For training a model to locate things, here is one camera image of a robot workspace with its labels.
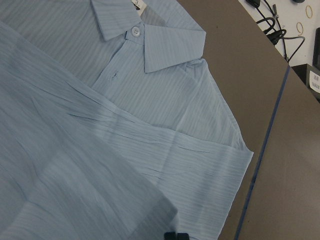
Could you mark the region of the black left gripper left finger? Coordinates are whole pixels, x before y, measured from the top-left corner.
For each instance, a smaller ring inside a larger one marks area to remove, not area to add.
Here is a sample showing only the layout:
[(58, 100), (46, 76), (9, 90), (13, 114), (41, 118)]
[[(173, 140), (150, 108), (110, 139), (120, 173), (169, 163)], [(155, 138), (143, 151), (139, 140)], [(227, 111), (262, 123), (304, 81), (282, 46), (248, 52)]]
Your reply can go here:
[(165, 232), (164, 235), (164, 240), (176, 240), (177, 235), (175, 232)]

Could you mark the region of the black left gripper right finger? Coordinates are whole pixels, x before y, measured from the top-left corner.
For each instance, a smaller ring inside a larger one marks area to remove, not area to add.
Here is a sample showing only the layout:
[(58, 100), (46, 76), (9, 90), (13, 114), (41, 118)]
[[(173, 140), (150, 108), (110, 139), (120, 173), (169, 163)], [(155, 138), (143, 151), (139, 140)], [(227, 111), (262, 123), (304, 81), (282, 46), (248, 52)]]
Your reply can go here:
[(177, 240), (190, 240), (190, 236), (186, 232), (178, 232), (176, 235)]

